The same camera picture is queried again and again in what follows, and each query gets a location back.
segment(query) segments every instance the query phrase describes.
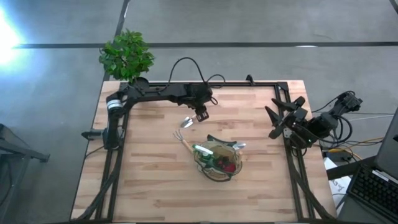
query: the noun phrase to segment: black metal frame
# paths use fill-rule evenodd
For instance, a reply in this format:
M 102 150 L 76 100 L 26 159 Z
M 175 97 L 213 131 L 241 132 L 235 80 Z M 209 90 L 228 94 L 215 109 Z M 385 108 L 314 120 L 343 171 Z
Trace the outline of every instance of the black metal frame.
M 166 82 L 152 82 L 150 83 L 150 86 L 165 86 L 167 83 Z M 242 82 L 212 82 L 214 85 L 223 85 L 224 87 L 231 87 L 231 86 L 241 86 L 241 87 L 271 87 L 275 91 L 275 98 L 277 100 L 282 100 L 281 98 L 281 92 L 283 92 L 285 96 L 285 101 L 290 102 L 290 93 L 289 93 L 289 87 L 287 82 L 258 82 L 256 83 L 252 76 L 248 75 L 246 77 L 246 81 Z M 279 110 L 279 115 L 282 117 L 283 111 Z M 127 131 L 127 126 L 128 126 L 128 119 L 129 119 L 129 113 L 126 113 L 126 115 L 123 117 L 123 124 L 122 124 L 122 132 L 124 135 L 121 137 L 121 146 L 117 150 L 117 158 L 115 165 L 112 170 L 112 189 L 111 189 L 111 194 L 110 194 L 110 200 L 109 200 L 109 206 L 108 206 L 108 212 L 106 215 L 106 218 L 102 218 L 103 216 L 103 205 L 104 205 L 104 192 L 98 193 L 102 194 L 102 197 L 97 198 L 96 197 L 96 213 L 95 213 L 95 219 L 90 220 L 90 218 L 86 218 L 84 220 L 71 220 L 71 222 L 77 222 L 77 223 L 92 223 L 95 221 L 98 222 L 109 222 L 111 223 L 113 221 L 113 213 L 114 213 L 114 206 L 116 203 L 116 196 L 117 196 L 117 191 L 118 191 L 118 182 L 119 182 L 119 174 L 121 171 L 121 162 L 122 162 L 122 157 L 123 157 L 123 151 L 124 151 L 124 142 L 125 142 L 125 136 L 126 136 L 126 131 Z M 295 204 L 295 209 L 296 209 L 296 214 L 297 214 L 297 219 L 302 220 L 304 219 L 304 214 L 303 214 L 303 209 L 302 209 L 302 204 L 300 201 L 300 195 L 299 195 L 299 188 L 297 185 L 300 185 L 301 188 L 303 188 L 303 184 L 306 185 L 306 188 L 308 189 L 307 192 L 309 191 L 309 186 L 308 186 L 308 179 L 307 179 L 307 173 L 305 171 L 305 164 L 304 164 L 304 159 L 301 151 L 297 152 L 297 160 L 298 160 L 298 168 L 299 172 L 297 172 L 297 169 L 294 164 L 294 158 L 292 157 L 292 148 L 287 144 L 287 139 L 284 136 L 284 144 L 285 144 L 285 152 L 287 156 L 287 164 L 289 167 L 289 174 L 290 174 L 290 182 L 292 186 L 292 193 L 293 193 L 293 198 L 294 198 L 294 204 Z M 109 184 L 110 180 L 110 175 L 109 172 L 111 170 L 111 161 L 112 161 L 112 156 L 113 156 L 114 151 L 108 151 L 106 155 L 106 160 L 105 160 L 105 165 L 104 165 L 104 171 L 103 171 L 103 177 L 101 181 L 101 188 L 105 186 L 105 184 Z M 315 212 L 313 209 L 313 204 L 312 201 L 306 197 L 306 204 L 308 208 L 308 217 L 309 219 L 315 219 Z

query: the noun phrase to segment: potted plant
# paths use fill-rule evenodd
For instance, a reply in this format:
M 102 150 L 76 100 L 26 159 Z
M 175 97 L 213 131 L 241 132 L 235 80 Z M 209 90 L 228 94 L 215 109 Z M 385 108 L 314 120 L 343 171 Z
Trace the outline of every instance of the potted plant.
M 148 52 L 147 44 L 139 32 L 126 29 L 114 38 L 114 43 L 107 42 L 99 52 L 99 62 L 105 72 L 116 80 L 126 80 L 132 85 L 142 72 L 148 72 L 154 64 L 154 56 Z

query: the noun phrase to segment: gray floor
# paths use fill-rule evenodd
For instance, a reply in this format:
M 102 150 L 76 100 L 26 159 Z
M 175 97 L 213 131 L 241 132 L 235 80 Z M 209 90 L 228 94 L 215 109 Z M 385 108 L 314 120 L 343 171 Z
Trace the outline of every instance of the gray floor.
M 116 32 L 122 0 L 1 0 L 3 19 L 25 44 L 102 43 Z M 398 41 L 398 15 L 388 0 L 132 0 L 124 28 L 148 42 Z M 203 73 L 242 80 L 305 80 L 312 108 L 354 90 L 362 112 L 398 106 L 398 47 L 152 49 L 146 75 L 166 80 L 172 64 L 193 57 Z M 0 65 L 0 123 L 40 152 L 19 194 L 16 223 L 67 221 L 103 80 L 98 49 L 19 49 Z M 184 62 L 175 80 L 197 80 Z M 355 119 L 365 115 L 349 115 Z M 353 140 L 383 136 L 390 118 L 353 121 Z M 377 147 L 356 149 L 363 157 Z

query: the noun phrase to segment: butcher block tabletop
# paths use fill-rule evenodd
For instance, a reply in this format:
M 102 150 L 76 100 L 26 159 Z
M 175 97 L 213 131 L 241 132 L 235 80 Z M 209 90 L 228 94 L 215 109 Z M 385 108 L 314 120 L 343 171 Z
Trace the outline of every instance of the butcher block tabletop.
M 308 110 L 309 119 L 311 109 L 304 82 L 284 82 L 288 83 L 292 100 L 299 96 L 306 99 L 303 108 Z M 119 84 L 104 82 L 93 128 L 106 127 L 105 100 L 118 91 Z M 272 126 L 264 107 L 277 110 L 271 102 L 274 91 L 266 86 L 213 89 L 218 105 L 206 104 L 210 118 L 181 129 L 189 144 L 206 141 L 208 134 L 224 141 L 247 144 L 242 149 L 241 172 L 223 183 L 213 182 L 199 172 L 192 154 L 173 137 L 183 119 L 194 115 L 193 110 L 169 101 L 136 104 L 130 111 L 126 130 L 113 221 L 296 221 L 283 139 L 282 136 L 277 139 L 268 137 Z M 100 139 L 90 141 L 87 153 L 102 145 Z M 98 193 L 105 158 L 106 151 L 101 149 L 85 159 L 71 218 L 81 215 Z M 312 192 L 326 210 L 336 216 L 320 149 L 308 149 L 304 161 Z M 108 211 L 109 195 L 110 190 L 105 198 L 103 215 Z M 300 199 L 307 217 L 301 191 Z

